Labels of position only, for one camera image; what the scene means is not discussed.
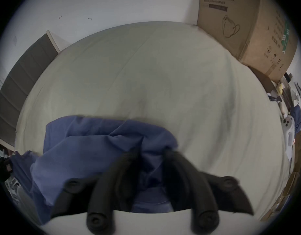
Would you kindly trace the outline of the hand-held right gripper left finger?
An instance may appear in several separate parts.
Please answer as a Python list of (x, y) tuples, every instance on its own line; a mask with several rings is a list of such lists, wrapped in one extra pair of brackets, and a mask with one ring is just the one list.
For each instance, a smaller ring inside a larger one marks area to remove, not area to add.
[(92, 234), (113, 234), (113, 211), (131, 211), (137, 194), (139, 153), (125, 153), (100, 174), (64, 183), (51, 219), (86, 213)]

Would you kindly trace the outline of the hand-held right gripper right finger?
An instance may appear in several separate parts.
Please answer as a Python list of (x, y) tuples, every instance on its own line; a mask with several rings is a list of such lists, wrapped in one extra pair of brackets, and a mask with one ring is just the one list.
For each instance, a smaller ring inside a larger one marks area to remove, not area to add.
[(191, 209), (191, 230), (195, 234), (215, 231), (220, 222), (219, 211), (254, 215), (236, 178), (199, 171), (174, 150), (164, 150), (164, 184), (174, 211)]

